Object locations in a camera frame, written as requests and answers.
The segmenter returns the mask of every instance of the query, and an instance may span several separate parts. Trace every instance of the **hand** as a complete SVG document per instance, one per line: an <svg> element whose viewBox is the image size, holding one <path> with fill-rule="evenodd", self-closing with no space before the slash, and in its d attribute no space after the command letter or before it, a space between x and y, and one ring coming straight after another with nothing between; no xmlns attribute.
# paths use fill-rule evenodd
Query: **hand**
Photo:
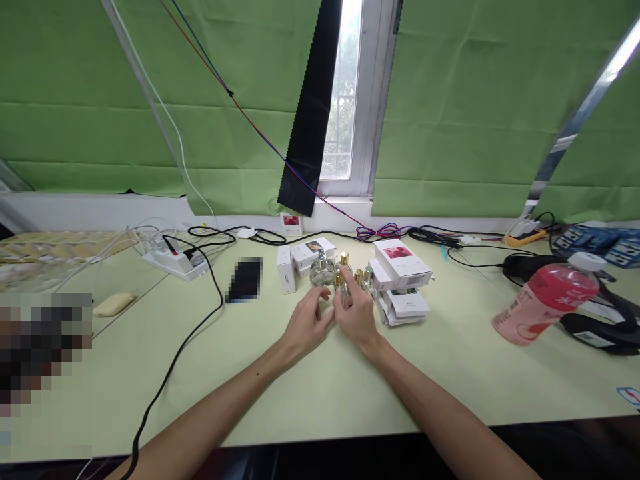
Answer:
<svg viewBox="0 0 640 480"><path fill-rule="evenodd" d="M334 310L320 318L320 297L329 300L331 290L324 287L316 287L298 302L291 315L291 320L279 340L279 344L290 360L296 362L304 357L325 339L327 328L333 321Z"/></svg>
<svg viewBox="0 0 640 480"><path fill-rule="evenodd" d="M360 350L375 346L382 337L375 329L373 298L360 288L348 268L342 265L338 265L337 267L340 269L340 273L342 273L347 283L349 297L343 306L340 290L335 292L333 298L335 320L338 325L340 325L340 329L344 334L354 342Z"/></svg>

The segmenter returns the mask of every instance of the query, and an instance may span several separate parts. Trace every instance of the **gold bottle cap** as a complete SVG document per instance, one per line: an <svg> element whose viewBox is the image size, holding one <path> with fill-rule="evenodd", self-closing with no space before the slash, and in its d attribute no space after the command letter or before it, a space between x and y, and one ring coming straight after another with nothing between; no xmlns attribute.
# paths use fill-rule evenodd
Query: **gold bottle cap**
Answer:
<svg viewBox="0 0 640 480"><path fill-rule="evenodd" d="M365 267L365 276L362 278L362 280L370 282L371 280L373 280L373 269L371 267Z"/></svg>

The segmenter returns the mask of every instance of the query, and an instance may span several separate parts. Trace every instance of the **headset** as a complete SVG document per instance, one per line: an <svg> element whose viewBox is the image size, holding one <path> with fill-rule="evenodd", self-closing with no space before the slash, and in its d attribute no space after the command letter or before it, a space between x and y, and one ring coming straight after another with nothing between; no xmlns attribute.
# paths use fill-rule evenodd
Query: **headset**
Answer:
<svg viewBox="0 0 640 480"><path fill-rule="evenodd" d="M545 265L552 263L566 263L567 261L555 255L520 255L514 253L505 258L502 264L502 273L513 283L514 278L528 281L535 272ZM574 338L582 343L601 349L612 355L640 355L640 325L637 318L640 317L640 307L612 292L602 282L601 278L615 281L604 272L596 274L600 284L598 298L602 298L611 304L624 322L610 324L596 320L578 313L568 313L560 318L560 324Z"/></svg>

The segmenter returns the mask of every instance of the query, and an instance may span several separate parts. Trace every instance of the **perfume bottle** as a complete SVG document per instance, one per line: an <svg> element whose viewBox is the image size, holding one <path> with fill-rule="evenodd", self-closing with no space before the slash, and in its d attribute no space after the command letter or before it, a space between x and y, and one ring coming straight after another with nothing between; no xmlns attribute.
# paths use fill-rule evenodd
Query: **perfume bottle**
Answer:
<svg viewBox="0 0 640 480"><path fill-rule="evenodd" d="M365 268L365 274L362 277L362 290L370 294L374 299L377 297L378 292L376 292L375 287L373 286L373 269L371 267Z"/></svg>
<svg viewBox="0 0 640 480"><path fill-rule="evenodd" d="M311 264L309 280L315 287L328 287L333 285L335 265L325 256L324 249L318 250L318 258Z"/></svg>
<svg viewBox="0 0 640 480"><path fill-rule="evenodd" d="M342 306L344 307L347 302L347 297L349 296L349 290L347 290L345 278L342 276L342 273L340 273L340 270L336 269L333 280L335 292L337 293L338 290L340 290L340 294L342 294Z"/></svg>
<svg viewBox="0 0 640 480"><path fill-rule="evenodd" d="M353 278L355 279L355 282L358 284L358 287L362 287L363 275L364 275L364 272L360 269L356 270L355 273L353 274Z"/></svg>
<svg viewBox="0 0 640 480"><path fill-rule="evenodd" d="M353 270L349 264L349 254L347 252L342 252L340 254L340 265L346 267L351 273L353 273Z"/></svg>

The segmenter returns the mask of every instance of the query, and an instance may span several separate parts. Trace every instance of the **pink drink bottle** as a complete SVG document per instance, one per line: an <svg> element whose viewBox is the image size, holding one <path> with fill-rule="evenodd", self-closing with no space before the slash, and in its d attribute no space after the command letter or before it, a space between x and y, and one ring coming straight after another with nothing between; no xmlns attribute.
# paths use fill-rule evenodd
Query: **pink drink bottle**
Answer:
<svg viewBox="0 0 640 480"><path fill-rule="evenodd" d="M528 345L564 314L594 297L600 286L593 272L607 262L578 252L569 264L553 263L538 270L511 304L498 313L493 327L516 345Z"/></svg>

